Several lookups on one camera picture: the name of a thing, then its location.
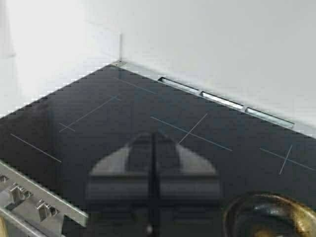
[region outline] cooktop vent slot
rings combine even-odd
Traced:
[[[272,115],[263,113],[261,111],[254,110],[252,108],[247,108],[245,112],[249,115],[255,116],[255,117],[263,119],[265,121],[269,121],[269,122],[278,124],[278,125],[286,127],[286,128],[292,128],[294,126],[294,124],[292,122],[283,120],[281,118],[274,117]]]
[[[180,90],[184,90],[184,91],[189,92],[189,93],[193,93],[193,94],[198,93],[198,89],[195,89],[195,88],[187,86],[187,85],[180,84],[178,82],[169,80],[167,78],[160,78],[158,81],[161,81],[164,84],[170,85],[170,86],[178,88]]]
[[[241,105],[241,104],[223,99],[223,98],[215,96],[215,95],[211,95],[211,94],[206,93],[204,91],[201,93],[201,96],[206,98],[206,99],[209,99],[211,101],[214,101],[216,103],[219,103],[219,104],[222,104],[222,105],[225,105],[225,106],[237,109],[237,110],[241,110],[243,108],[243,105]]]

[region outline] white wall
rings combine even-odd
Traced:
[[[81,0],[0,0],[0,117],[118,60],[119,39]]]
[[[124,60],[316,125],[315,0],[85,0]]]

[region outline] metal pot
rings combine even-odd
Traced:
[[[290,198],[252,193],[224,213],[225,237],[316,237],[316,213]]]

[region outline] gold bowl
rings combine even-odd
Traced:
[[[251,193],[226,209],[224,237],[316,237],[316,213],[282,195]]]

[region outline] induction cooktop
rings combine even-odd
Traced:
[[[316,208],[315,139],[113,65],[0,119],[0,159],[85,211],[94,165],[144,132],[165,134],[212,163],[220,210],[254,191]],[[209,219],[219,236],[221,220],[221,211]]]

